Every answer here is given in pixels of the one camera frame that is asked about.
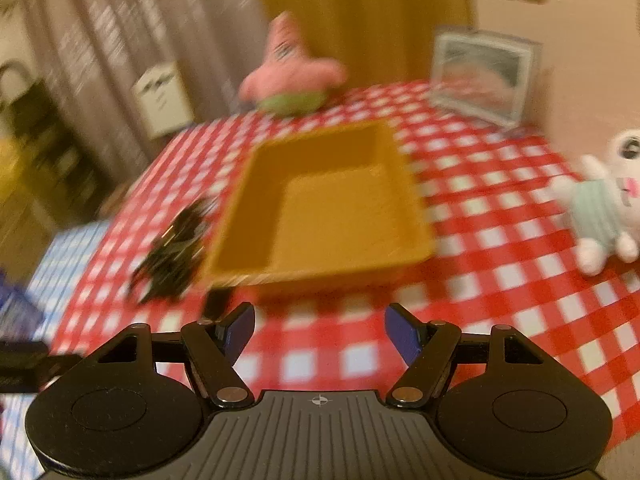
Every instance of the ribbed black plate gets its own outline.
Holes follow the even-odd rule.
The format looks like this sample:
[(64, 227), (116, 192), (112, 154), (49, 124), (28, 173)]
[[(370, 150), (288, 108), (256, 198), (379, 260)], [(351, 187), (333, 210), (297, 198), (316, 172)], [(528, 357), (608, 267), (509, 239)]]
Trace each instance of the ribbed black plate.
[[(56, 473), (43, 480), (64, 478)], [(265, 392), (215, 416), (190, 450), (139, 480), (496, 480), (452, 455), (425, 418), (375, 392)], [(597, 480), (583, 472), (573, 480)]]

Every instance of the patrick star plush toy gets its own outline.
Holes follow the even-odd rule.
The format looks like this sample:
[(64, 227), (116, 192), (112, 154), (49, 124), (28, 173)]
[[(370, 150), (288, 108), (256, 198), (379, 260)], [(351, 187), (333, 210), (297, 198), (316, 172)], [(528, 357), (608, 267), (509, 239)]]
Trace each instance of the patrick star plush toy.
[(599, 274), (611, 253), (626, 263), (640, 253), (640, 130), (627, 130), (609, 143), (607, 163), (582, 158), (587, 180), (553, 177), (549, 189), (567, 212), (577, 239), (575, 256), (583, 274)]
[(342, 85), (346, 70), (335, 59), (312, 59), (294, 17), (283, 12), (270, 25), (264, 61), (240, 86), (240, 98), (276, 116), (315, 112), (327, 89)]

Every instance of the crosshair logo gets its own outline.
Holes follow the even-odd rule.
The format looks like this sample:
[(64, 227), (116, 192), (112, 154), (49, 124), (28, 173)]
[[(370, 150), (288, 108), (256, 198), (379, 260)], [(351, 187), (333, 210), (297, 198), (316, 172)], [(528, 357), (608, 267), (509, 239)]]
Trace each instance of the crosshair logo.
[(331, 399), (327, 399), (325, 396), (317, 394), (313, 399), (311, 399), (311, 402), (314, 403), (318, 408), (321, 408), (326, 403), (331, 402)]

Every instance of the beige curtain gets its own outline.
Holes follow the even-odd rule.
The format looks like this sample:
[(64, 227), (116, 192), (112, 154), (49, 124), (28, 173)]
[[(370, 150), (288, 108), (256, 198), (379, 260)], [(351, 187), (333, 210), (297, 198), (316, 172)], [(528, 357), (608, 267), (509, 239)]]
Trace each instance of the beige curtain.
[(39, 68), (66, 117), (116, 182), (157, 155), (131, 87), (177, 60), (200, 120), (240, 111), (242, 78), (260, 64), (260, 0), (24, 0)]

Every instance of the blue checkered cloth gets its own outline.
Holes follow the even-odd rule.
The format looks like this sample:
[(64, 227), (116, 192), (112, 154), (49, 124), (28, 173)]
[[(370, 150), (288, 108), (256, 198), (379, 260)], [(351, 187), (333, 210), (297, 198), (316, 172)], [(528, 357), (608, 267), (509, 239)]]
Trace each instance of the blue checkered cloth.
[[(44, 322), (33, 338), (50, 343), (71, 295), (108, 222), (94, 222), (56, 235), (36, 269), (27, 292), (42, 309)], [(14, 480), (32, 480), (43, 473), (24, 431), (24, 415), (34, 395), (4, 395), (0, 465)]]

